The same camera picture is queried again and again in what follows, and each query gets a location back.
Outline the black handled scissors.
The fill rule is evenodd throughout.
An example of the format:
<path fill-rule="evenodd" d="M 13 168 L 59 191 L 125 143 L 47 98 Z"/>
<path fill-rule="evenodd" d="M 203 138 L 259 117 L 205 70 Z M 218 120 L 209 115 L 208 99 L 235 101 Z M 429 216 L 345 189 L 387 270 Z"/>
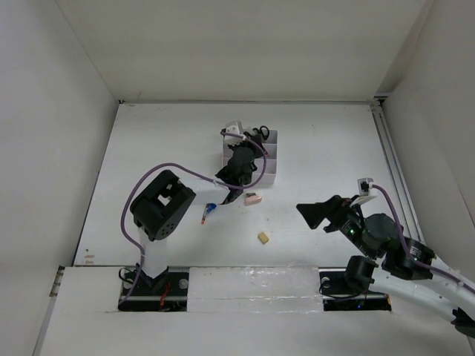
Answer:
<path fill-rule="evenodd" d="M 267 141 L 270 137 L 270 129 L 265 125 L 262 125 L 259 128 L 254 127 L 252 130 L 255 134 L 258 134 L 261 137 L 261 141 L 263 142 Z"/>

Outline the red pen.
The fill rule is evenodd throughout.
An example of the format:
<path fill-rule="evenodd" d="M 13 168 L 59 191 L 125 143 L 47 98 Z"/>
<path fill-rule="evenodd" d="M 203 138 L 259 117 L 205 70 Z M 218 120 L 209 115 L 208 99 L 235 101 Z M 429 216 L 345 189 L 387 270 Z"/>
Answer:
<path fill-rule="evenodd" d="M 204 209 L 204 212 L 203 212 L 202 219 L 201 219 L 201 225 L 204 225 L 204 224 L 205 224 L 205 221 L 206 221 L 206 218 L 207 218 L 208 214 L 209 214 L 208 208 L 205 208 L 205 209 Z"/>

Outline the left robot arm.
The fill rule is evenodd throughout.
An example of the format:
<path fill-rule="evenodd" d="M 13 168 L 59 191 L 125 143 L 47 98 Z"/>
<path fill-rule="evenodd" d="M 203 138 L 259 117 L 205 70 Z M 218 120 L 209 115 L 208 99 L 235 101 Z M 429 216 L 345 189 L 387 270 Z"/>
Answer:
<path fill-rule="evenodd" d="M 130 193 L 122 210 L 120 228 L 124 237 L 140 250 L 140 262 L 134 271 L 134 279 L 130 282 L 129 291 L 136 288 L 138 282 L 149 294 L 157 294 L 165 287 L 165 275 L 168 268 L 165 266 L 156 270 L 149 268 L 145 271 L 147 262 L 146 248 L 142 243 L 134 240 L 125 230 L 125 215 L 130 211 L 134 224 L 146 236 L 147 241 L 165 240 L 177 227 L 186 211 L 189 209 L 196 193 L 180 182 L 170 167 L 175 167 L 212 184 L 229 189 L 224 205 L 234 202 L 247 189 L 257 185 L 264 173 L 252 181 L 252 175 L 257 170 L 255 160 L 263 159 L 263 168 L 267 165 L 267 151 L 262 144 L 243 139 L 242 142 L 230 145 L 232 157 L 226 166 L 215 175 L 217 180 L 205 177 L 194 171 L 175 164 L 164 163 L 152 168 L 139 180 Z"/>

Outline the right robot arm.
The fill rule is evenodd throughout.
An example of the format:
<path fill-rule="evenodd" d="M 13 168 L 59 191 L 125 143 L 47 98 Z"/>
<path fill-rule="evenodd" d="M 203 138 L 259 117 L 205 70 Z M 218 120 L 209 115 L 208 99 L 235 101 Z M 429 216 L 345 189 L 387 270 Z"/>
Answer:
<path fill-rule="evenodd" d="M 321 275 L 321 294 L 335 303 L 370 293 L 399 294 L 437 311 L 459 333 L 474 337 L 474 283 L 436 264 L 435 252 L 406 237 L 395 214 L 364 216 L 363 200 L 359 195 L 335 195 L 296 206 L 311 229 L 327 221 L 326 233 L 341 233 L 359 251 L 339 278 Z"/>

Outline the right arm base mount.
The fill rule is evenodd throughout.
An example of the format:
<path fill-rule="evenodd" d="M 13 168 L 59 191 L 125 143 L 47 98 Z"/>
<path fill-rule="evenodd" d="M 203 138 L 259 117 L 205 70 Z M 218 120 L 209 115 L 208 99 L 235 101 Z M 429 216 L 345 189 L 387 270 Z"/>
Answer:
<path fill-rule="evenodd" d="M 363 256 L 352 256 L 345 268 L 320 268 L 319 294 L 325 312 L 391 312 L 388 294 L 371 291 L 373 272 L 379 265 Z"/>

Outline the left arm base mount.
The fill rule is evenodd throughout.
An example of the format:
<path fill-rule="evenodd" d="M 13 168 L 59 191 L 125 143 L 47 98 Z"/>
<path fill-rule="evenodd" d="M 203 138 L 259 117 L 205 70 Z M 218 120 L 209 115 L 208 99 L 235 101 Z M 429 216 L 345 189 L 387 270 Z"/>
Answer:
<path fill-rule="evenodd" d="M 186 312 L 189 290 L 188 268 L 167 268 L 155 279 L 142 271 L 131 290 L 136 270 L 121 268 L 121 291 L 118 310 L 121 312 Z"/>

